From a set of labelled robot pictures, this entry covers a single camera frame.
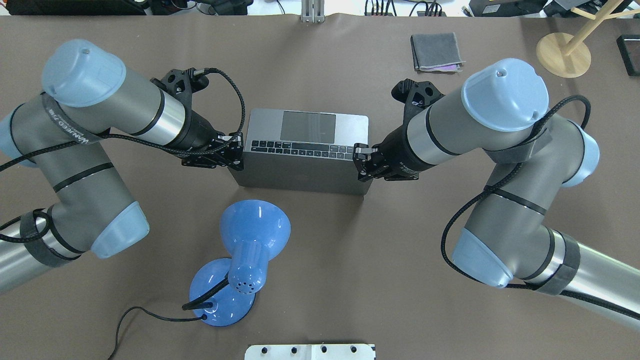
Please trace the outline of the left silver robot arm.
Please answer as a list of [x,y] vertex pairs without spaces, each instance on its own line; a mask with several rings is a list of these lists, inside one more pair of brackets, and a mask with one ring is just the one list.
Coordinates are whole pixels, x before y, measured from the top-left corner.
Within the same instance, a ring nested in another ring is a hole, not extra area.
[[1,122],[1,151],[38,168],[58,203],[1,226],[1,292],[77,260],[109,258],[148,235],[150,227],[100,144],[123,139],[167,152],[183,166],[242,170],[246,119],[230,134],[192,108],[217,68],[173,69],[146,79],[86,39],[60,45],[46,62],[41,92]]

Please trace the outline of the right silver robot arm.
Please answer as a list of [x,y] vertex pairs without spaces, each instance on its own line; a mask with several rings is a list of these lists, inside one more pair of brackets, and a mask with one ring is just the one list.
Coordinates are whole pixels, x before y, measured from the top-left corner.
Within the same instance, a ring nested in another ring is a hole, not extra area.
[[482,191],[442,232],[448,266],[496,289],[562,296],[638,330],[638,269],[543,223],[558,191],[598,166],[598,143],[585,132],[587,98],[567,96],[549,107],[544,80],[517,58],[491,64],[445,95],[431,82],[405,79],[391,96],[404,105],[402,125],[378,144],[354,144],[360,182],[418,180],[473,150],[494,162]]

